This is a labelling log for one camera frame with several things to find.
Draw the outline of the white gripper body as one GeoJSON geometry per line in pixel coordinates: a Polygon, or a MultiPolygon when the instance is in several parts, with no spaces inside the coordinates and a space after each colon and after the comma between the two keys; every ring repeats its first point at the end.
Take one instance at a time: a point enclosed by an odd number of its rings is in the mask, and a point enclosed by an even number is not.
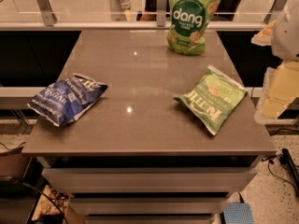
{"type": "Polygon", "coordinates": [[[281,60],[299,61],[299,0],[291,0],[278,14],[271,49],[281,60]]]}

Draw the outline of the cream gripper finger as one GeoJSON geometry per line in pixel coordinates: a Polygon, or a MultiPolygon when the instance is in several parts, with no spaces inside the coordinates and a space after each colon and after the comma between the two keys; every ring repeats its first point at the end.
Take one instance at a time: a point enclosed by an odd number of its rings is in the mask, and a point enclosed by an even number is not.
{"type": "Polygon", "coordinates": [[[283,61],[276,69],[268,67],[254,119],[260,124],[276,121],[298,96],[299,62],[283,61]]]}
{"type": "Polygon", "coordinates": [[[275,24],[275,21],[271,21],[269,24],[267,24],[251,39],[251,43],[258,46],[270,46],[275,24]]]}

